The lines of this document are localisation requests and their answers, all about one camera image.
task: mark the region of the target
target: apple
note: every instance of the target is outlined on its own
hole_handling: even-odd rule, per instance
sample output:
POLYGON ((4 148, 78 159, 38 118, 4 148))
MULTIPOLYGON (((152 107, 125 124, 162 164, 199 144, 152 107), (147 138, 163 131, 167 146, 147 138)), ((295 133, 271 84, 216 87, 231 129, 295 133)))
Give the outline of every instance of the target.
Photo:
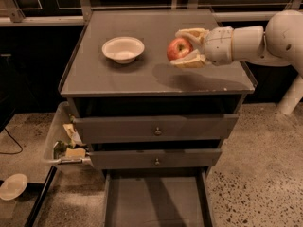
POLYGON ((167 48, 167 56, 169 61, 183 58, 193 51, 192 44, 185 38, 176 38, 172 40, 167 48))

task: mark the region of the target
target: bowl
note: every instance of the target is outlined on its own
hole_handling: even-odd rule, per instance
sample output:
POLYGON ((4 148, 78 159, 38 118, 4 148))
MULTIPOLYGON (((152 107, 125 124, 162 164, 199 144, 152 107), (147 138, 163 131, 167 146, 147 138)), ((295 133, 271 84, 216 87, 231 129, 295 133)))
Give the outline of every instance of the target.
POLYGON ((104 56, 120 64, 127 64, 144 51, 144 44, 133 37, 116 37, 102 47, 104 56))
POLYGON ((27 188, 27 176, 15 174, 8 177, 0 187, 0 199, 11 201, 21 195, 27 188))

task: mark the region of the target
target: black cable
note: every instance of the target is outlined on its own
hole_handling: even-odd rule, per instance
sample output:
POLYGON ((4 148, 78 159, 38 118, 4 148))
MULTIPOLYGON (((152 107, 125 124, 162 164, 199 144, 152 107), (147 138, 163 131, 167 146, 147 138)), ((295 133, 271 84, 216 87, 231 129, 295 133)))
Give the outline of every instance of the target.
POLYGON ((8 132, 8 130, 6 128, 4 128, 4 130, 6 131, 6 133, 8 134, 8 136, 18 145, 18 147, 20 148, 19 151, 17 152, 13 152, 13 153, 6 153, 6 152, 0 152, 1 155, 16 155, 19 154, 23 151, 22 146, 19 144, 18 141, 16 141, 16 139, 14 137, 11 136, 11 134, 8 132))

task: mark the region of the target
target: drawer knob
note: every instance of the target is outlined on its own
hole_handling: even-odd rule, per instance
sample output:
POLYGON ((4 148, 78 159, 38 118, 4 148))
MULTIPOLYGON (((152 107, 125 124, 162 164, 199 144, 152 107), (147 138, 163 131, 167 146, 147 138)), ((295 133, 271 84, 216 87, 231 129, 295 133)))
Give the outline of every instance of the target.
POLYGON ((155 164, 156 166, 159 166, 159 165, 161 164, 160 161, 159 161, 159 158, 155 158, 154 164, 155 164))
POLYGON ((160 136, 162 134, 161 130, 159 127, 155 128, 155 131, 154 131, 154 135, 155 136, 160 136))

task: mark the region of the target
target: speckled floor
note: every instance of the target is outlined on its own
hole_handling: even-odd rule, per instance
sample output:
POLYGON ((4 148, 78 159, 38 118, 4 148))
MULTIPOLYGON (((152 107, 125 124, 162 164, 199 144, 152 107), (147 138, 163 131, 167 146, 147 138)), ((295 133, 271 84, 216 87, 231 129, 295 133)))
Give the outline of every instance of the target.
MULTIPOLYGON (((0 180, 22 172, 34 183, 43 182, 48 170, 41 163, 43 142, 52 116, 15 115, 8 130, 24 152, 0 155, 0 180)), ((302 142, 303 104, 288 116, 275 104, 243 105, 223 154, 207 177, 216 226, 303 226, 302 142)), ((0 151, 12 148, 3 131, 0 151)), ((101 226, 103 189, 99 173, 90 167, 74 173, 58 171, 35 226, 101 226)), ((22 213, 28 212, 33 199, 0 200, 0 212, 5 208, 9 212, 0 215, 0 226, 23 226, 22 213)))

